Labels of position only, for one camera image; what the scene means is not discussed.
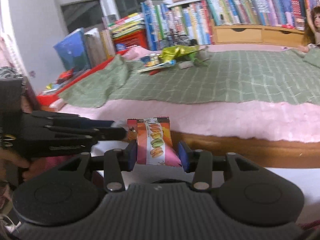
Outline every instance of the snack wrapper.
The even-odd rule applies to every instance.
[[[168,117],[128,119],[129,138],[134,131],[138,141],[138,164],[181,167],[181,161],[172,149]]]
[[[196,52],[199,50],[199,48],[200,47],[198,45],[192,47],[182,45],[167,47],[162,50],[162,53],[159,57],[162,59],[162,62],[168,62],[170,60],[177,59],[178,57]]]

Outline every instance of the macaron snack package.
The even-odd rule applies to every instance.
[[[181,166],[172,149],[168,117],[129,119],[128,126],[131,131],[137,132],[138,164]]]

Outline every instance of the wooden drawer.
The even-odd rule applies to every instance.
[[[216,43],[261,43],[261,29],[229,28],[216,29]]]
[[[297,47],[304,44],[303,34],[283,30],[262,30],[263,43]]]

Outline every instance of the wooden shelf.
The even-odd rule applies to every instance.
[[[297,47],[308,44],[303,31],[263,25],[213,25],[216,44],[253,43]]]

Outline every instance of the green foil wrapper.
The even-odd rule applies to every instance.
[[[159,57],[162,59],[162,62],[168,62],[170,60],[177,59],[178,57],[191,54],[198,50],[199,50],[198,45],[192,46],[192,47],[176,45],[176,46],[164,48]]]

